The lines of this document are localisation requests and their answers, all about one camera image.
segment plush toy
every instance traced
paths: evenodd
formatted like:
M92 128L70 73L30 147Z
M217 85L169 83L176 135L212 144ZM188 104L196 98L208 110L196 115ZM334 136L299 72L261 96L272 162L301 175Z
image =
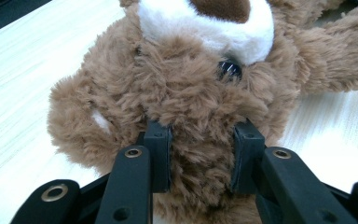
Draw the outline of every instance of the plush toy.
M229 190L233 126L276 145L301 94L358 90L358 8L311 27L341 0L121 0L74 76L52 89L48 131L72 161L110 171L148 119L172 125L172 187L154 195L174 223L255 223Z

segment teddy bear eye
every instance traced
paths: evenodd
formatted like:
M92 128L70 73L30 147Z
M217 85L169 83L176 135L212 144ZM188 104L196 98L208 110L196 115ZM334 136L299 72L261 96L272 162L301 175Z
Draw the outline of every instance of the teddy bear eye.
M228 81L232 81L234 77L236 77L238 80L242 79L241 67L232 61L220 62L219 68L219 80L222 80L224 76L227 76Z

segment wooden table surface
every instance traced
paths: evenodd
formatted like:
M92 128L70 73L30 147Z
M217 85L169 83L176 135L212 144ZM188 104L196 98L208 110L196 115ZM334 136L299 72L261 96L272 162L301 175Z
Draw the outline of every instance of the wooden table surface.
M0 30L0 223L50 180L82 187L99 176L55 154L48 95L76 71L96 35L123 15L118 1L53 0ZM323 182L350 191L358 181L358 91L305 97L281 144Z

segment teddy bear arm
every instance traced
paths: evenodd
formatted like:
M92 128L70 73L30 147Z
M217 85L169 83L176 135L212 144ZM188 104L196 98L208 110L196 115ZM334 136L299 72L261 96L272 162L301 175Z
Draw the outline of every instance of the teddy bear arm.
M52 89L48 132L53 145L71 161L106 170L111 166L112 154L116 154L105 150L107 146L112 149L116 146L111 137L112 127L93 108L90 80L80 76L81 73L80 70L75 76L63 78Z
M358 8L323 28L298 31L294 39L304 93L358 90Z

